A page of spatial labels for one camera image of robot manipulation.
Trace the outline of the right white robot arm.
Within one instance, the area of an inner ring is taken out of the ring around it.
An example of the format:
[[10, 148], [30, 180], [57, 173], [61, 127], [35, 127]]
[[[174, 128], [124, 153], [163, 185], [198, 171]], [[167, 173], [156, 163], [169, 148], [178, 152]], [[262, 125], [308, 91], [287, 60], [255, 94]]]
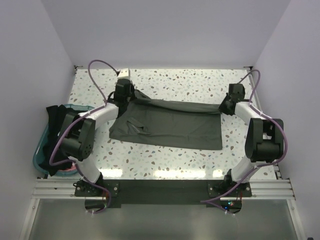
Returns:
[[284, 123], [258, 110], [250, 99], [245, 99], [245, 87], [232, 83], [220, 104], [221, 113], [239, 117], [248, 125], [244, 144], [245, 156], [224, 176], [220, 188], [230, 197], [240, 190], [240, 184], [250, 181], [259, 168], [279, 160], [284, 154]]

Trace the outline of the dark grey t shirt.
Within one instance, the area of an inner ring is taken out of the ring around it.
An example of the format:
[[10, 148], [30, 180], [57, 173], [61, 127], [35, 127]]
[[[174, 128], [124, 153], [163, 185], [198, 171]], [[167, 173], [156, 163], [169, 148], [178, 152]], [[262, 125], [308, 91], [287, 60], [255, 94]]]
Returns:
[[122, 142], [194, 150], [222, 150], [217, 104], [152, 99], [139, 90], [109, 129]]

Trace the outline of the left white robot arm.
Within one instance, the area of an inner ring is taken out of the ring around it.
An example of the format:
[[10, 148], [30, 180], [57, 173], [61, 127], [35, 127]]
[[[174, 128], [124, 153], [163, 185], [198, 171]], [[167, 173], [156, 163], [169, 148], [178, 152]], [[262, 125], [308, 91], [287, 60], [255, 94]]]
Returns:
[[123, 115], [134, 97], [135, 88], [130, 78], [120, 77], [116, 82], [115, 91], [108, 96], [106, 105], [86, 112], [71, 112], [65, 115], [52, 154], [60, 150], [67, 156], [68, 162], [74, 163], [79, 174], [87, 182], [86, 191], [92, 196], [99, 196], [104, 190], [104, 184], [99, 181], [102, 179], [102, 173], [91, 160], [95, 132], [105, 123]]

